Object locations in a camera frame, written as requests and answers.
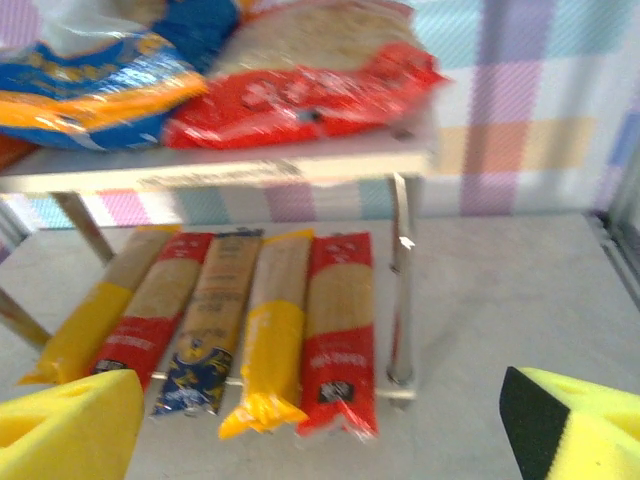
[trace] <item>blue pasta package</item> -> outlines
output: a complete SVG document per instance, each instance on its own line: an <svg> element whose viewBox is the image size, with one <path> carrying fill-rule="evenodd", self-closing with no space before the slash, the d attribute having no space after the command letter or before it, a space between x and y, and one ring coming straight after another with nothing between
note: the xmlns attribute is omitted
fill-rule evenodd
<svg viewBox="0 0 640 480"><path fill-rule="evenodd" d="M241 17L232 0L32 0L39 40L0 57L0 133L38 145L159 143L172 109L206 91Z"/></svg>
<svg viewBox="0 0 640 480"><path fill-rule="evenodd" d="M216 234L187 307L154 415L218 413L237 348L262 230Z"/></svg>

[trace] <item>white floor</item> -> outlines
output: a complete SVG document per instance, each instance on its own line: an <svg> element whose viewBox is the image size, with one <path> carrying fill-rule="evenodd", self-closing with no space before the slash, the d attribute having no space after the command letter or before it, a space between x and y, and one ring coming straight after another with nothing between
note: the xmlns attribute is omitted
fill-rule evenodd
<svg viewBox="0 0 640 480"><path fill-rule="evenodd" d="M107 231L116 249L127 234ZM220 442L214 417L145 420L127 478L515 480L520 477L498 412L507 366L640 393L640 314L584 218L425 220L419 239L418 398L404 413L378 402L375 444L337 436L299 450L288 428ZM0 285L53 331L100 274L98 260L75 232L40 232L0 266ZM378 313L386 316L390 308ZM33 390L11 385L36 358L2 331L0 400ZM159 387L155 383L148 393L148 407ZM229 390L222 415L238 395Z"/></svg>

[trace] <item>upper shelf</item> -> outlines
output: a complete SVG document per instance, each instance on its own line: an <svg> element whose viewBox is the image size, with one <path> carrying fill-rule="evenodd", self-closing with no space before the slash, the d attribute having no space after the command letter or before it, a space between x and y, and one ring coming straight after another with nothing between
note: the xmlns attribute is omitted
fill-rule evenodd
<svg viewBox="0 0 640 480"><path fill-rule="evenodd" d="M42 149L0 173L0 193L328 183L394 173L427 176L433 171L434 123L425 117L408 131L410 135L387 129L328 141L233 151Z"/></svg>

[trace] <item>wall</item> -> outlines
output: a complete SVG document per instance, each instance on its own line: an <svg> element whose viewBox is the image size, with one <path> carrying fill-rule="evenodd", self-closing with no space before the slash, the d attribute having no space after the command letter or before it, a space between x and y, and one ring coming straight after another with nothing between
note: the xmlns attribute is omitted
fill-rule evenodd
<svg viewBox="0 0 640 480"><path fill-rule="evenodd" d="M33 37L37 18L27 2L0 0L0 42L18 45ZM414 4L416 31L455 81L437 100L441 166L439 175L425 183L422 214L606 208L640 125L634 97L640 2ZM102 225L391 214L384 182L331 189L293 185L91 192L84 198ZM31 228L69 226L48 197L4 199Z"/></svg>

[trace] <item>plastic bag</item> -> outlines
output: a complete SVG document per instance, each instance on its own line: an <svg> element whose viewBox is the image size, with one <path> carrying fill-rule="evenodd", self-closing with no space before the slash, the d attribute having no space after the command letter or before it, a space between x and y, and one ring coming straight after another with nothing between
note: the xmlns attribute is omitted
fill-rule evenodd
<svg viewBox="0 0 640 480"><path fill-rule="evenodd" d="M245 148L394 124L444 78L411 33L411 8L378 0L299 1L240 27L209 92L167 123L174 148Z"/></svg>
<svg viewBox="0 0 640 480"><path fill-rule="evenodd" d="M262 230L216 234L185 313L154 415L217 414L235 355Z"/></svg>
<svg viewBox="0 0 640 480"><path fill-rule="evenodd" d="M115 0L125 19L171 42L206 73L252 0Z"/></svg>
<svg viewBox="0 0 640 480"><path fill-rule="evenodd" d="M301 437L342 428L378 435L371 237L316 238L311 252L300 408Z"/></svg>
<svg viewBox="0 0 640 480"><path fill-rule="evenodd" d="M91 373L130 368L146 390L198 280L212 233L178 233L160 253L96 356Z"/></svg>
<svg viewBox="0 0 640 480"><path fill-rule="evenodd" d="M0 132L61 148L149 146L173 107L205 91L176 48L115 0L35 3L40 39L0 62Z"/></svg>
<svg viewBox="0 0 640 480"><path fill-rule="evenodd" d="M89 291L47 342L35 369L20 380L63 384L82 378L177 225L138 227Z"/></svg>
<svg viewBox="0 0 640 480"><path fill-rule="evenodd" d="M264 241L249 301L242 399L220 425L222 439L306 418L297 405L312 239L313 230L308 229Z"/></svg>

